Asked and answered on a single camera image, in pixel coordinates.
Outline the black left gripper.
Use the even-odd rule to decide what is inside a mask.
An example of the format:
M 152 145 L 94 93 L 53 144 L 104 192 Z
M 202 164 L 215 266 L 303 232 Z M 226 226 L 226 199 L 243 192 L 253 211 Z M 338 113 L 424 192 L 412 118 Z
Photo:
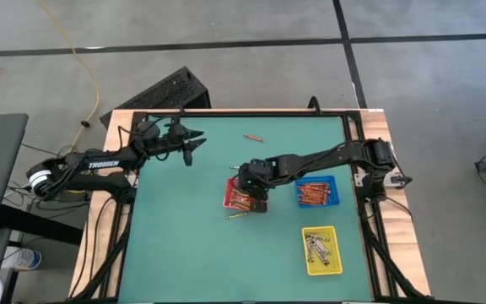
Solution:
M 139 122 L 135 128 L 135 153 L 148 158 L 177 151 L 183 154 L 185 165 L 192 166 L 192 152 L 207 140 L 185 140 L 202 136 L 204 132 L 186 128 L 179 117 L 172 117 L 168 127 L 168 132 L 160 135 L 155 122 Z

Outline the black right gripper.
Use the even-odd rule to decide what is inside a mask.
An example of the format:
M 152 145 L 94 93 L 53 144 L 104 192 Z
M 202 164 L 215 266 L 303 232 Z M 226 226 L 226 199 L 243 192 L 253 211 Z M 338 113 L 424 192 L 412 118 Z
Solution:
M 238 170 L 236 187 L 255 199 L 252 203 L 253 212 L 267 213 L 268 191 L 279 185 L 278 160 L 278 157 L 252 159 Z

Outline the red plastic basket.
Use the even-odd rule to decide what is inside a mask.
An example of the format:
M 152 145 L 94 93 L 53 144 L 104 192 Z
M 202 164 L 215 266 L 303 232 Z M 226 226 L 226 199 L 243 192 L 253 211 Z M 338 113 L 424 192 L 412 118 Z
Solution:
M 228 209 L 235 209 L 233 207 L 230 207 L 229 206 L 229 203 L 230 203 L 230 200 L 232 198 L 236 198 L 232 195 L 232 189 L 233 188 L 236 188 L 237 190 L 239 190 L 236 186 L 238 184 L 238 178 L 237 177 L 231 177 L 228 179 L 228 181 L 226 182 L 226 189 L 225 189 L 225 192 L 224 192 L 224 201 L 223 201 L 223 206 L 225 208 L 228 208 Z M 251 197 L 249 194 L 247 194 L 249 196 L 249 200 L 251 200 L 252 202 L 255 200 L 255 198 Z M 241 209 L 235 209 L 235 210 L 239 210 L 239 211 L 248 211 L 248 212 L 253 212 L 252 211 L 252 204 L 250 205 L 251 206 L 251 210 L 241 210 Z

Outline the black slatted crate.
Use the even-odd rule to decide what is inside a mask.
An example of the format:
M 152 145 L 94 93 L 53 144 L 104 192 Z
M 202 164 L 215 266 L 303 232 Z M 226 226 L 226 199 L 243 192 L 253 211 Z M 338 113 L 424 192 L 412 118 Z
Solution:
M 161 79 L 116 110 L 126 109 L 209 109 L 211 101 L 207 87 L 187 67 Z

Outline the blue plastic basket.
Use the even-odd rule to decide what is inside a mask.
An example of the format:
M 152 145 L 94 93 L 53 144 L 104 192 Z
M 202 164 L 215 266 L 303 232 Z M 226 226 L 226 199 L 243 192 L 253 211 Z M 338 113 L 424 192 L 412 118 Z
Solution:
M 303 187 L 303 185 L 307 182 L 328 182 L 329 183 L 329 190 L 330 193 L 327 195 L 327 205 L 324 206 L 317 206 L 317 207 L 306 207 L 301 206 L 299 202 L 299 192 L 298 187 Z M 338 188 L 336 184 L 336 180 L 334 176 L 309 176 L 303 177 L 295 182 L 295 190 L 298 204 L 301 208 L 318 208 L 318 207 L 329 207 L 329 206 L 336 206 L 340 204 L 340 198 L 338 195 Z

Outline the yellow plastic basket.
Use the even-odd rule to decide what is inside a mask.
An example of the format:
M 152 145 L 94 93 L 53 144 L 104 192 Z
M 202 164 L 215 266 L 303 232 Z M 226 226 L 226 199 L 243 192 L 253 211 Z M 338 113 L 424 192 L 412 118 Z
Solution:
M 329 251 L 330 255 L 328 255 L 328 259 L 330 263 L 328 265 L 324 265 L 319 256 L 316 254 L 314 250 L 314 246 L 312 245 L 312 253 L 314 257 L 313 263 L 307 262 L 306 253 L 307 250 L 305 248 L 305 234 L 306 233 L 313 233 L 320 236 L 324 236 L 330 239 L 329 242 L 319 241 L 321 242 Z M 343 272 L 342 260 L 340 257 L 340 251 L 338 248 L 338 241 L 336 236 L 336 231 L 333 226 L 309 226 L 304 227 L 301 229 L 301 235 L 303 240 L 303 247 L 304 247 L 304 255 L 305 255 L 305 264 L 307 269 L 307 274 L 310 276 L 320 276 L 320 275 L 336 275 L 341 274 Z

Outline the black table-edge clamp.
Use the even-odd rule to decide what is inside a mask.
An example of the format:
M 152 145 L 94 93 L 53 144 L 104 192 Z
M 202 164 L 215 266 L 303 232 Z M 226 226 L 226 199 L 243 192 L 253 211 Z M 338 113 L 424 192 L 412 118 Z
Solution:
M 307 108 L 311 109 L 317 116 L 322 114 L 320 102 L 315 95 L 310 98 Z

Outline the white blue container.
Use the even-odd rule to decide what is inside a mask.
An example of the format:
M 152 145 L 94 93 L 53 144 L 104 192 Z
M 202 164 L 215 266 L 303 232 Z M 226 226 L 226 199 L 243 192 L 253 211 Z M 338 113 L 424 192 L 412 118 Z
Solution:
M 3 255 L 2 269 L 31 271 L 36 269 L 42 260 L 39 251 L 22 247 L 6 247 Z

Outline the black table frame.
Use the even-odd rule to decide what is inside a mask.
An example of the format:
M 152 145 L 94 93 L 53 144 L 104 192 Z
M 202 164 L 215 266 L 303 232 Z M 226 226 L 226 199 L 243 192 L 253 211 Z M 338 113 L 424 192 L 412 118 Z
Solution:
M 133 124 L 145 118 L 146 115 L 155 116 L 180 113 L 185 117 L 211 116 L 214 118 L 227 117 L 314 117 L 318 118 L 316 110 L 312 108 L 293 109 L 127 109 L 115 110 L 107 127 L 104 147 L 114 149 L 118 146 L 119 127 L 130 129 Z M 392 140 L 392 135 L 382 109 L 324 109 L 321 114 L 348 115 L 348 126 L 344 129 L 353 138 L 382 138 Z M 396 211 L 395 208 L 407 207 L 408 200 L 402 189 L 388 188 L 386 194 L 391 198 L 392 206 L 384 205 L 379 210 L 379 218 L 371 221 L 372 230 L 380 235 L 380 239 L 387 243 L 387 250 L 393 262 L 396 263 L 402 274 L 413 286 L 425 295 L 430 293 L 427 275 L 424 270 L 423 259 L 413 227 L 413 221 L 407 215 Z M 115 233 L 117 237 L 122 234 L 122 224 L 130 220 L 124 213 L 127 207 L 119 208 L 114 204 L 103 206 L 108 199 L 108 193 L 100 192 L 92 195 L 91 210 L 88 212 L 87 227 L 84 229 L 82 241 L 78 250 L 78 257 L 73 273 L 71 286 L 72 293 L 83 290 L 93 273 L 90 267 L 98 269 L 105 260 L 109 250 L 110 237 Z

